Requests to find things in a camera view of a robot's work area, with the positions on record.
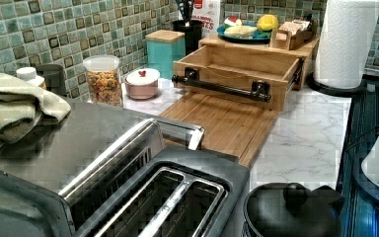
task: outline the dish towel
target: dish towel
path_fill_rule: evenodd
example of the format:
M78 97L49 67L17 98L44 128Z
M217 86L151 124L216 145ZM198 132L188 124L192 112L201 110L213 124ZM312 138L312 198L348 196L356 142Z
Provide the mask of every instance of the dish towel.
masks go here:
M70 109L59 96L0 73L0 147L19 141L42 118L46 124L59 123Z

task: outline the paper towel roll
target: paper towel roll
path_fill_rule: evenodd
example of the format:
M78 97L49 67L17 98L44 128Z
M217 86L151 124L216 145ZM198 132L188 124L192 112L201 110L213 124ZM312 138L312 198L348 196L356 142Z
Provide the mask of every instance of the paper towel roll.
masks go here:
M340 89L361 84L379 14L379 0L329 0L315 80Z

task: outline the black kettle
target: black kettle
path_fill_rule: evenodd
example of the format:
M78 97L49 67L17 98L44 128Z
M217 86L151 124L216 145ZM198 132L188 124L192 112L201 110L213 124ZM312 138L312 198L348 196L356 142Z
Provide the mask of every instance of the black kettle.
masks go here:
M344 198L328 186L310 191L297 183L271 183L244 202L245 237L339 237Z

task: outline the bread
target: bread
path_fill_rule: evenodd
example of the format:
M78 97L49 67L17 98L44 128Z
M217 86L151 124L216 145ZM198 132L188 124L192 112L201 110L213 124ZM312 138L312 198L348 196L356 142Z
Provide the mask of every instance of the bread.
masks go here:
M224 31L224 36L232 38L249 38L257 31L256 27L234 26Z

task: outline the black pot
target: black pot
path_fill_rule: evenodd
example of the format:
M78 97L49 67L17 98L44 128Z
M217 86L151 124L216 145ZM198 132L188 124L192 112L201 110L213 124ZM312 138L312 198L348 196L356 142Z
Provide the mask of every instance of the black pot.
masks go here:
M339 237L344 198L328 186L313 192L297 183L273 183L245 199L243 236Z
M202 21L191 20L189 27L186 27L184 20L175 21L172 24L175 32L186 34L186 55L196 51L202 37Z

